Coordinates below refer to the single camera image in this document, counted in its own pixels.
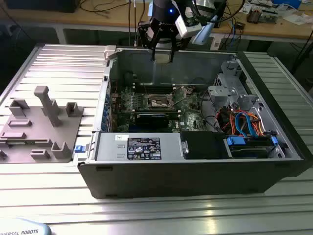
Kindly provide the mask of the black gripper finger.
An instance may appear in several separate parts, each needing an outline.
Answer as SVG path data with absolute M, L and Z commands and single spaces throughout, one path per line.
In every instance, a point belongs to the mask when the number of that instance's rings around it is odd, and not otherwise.
M 152 61 L 154 61 L 156 47 L 161 38 L 161 24 L 159 21 L 140 21 L 138 23 L 138 32 L 142 46 L 152 51 Z
M 178 46 L 177 46 L 177 39 L 176 36 L 178 35 L 178 30 L 176 28 L 176 26 L 166 26 L 166 41 L 167 41 L 167 47 L 171 49 L 171 53 L 170 53 L 170 61 L 173 61 L 174 58 L 174 54 L 175 52 L 178 50 Z

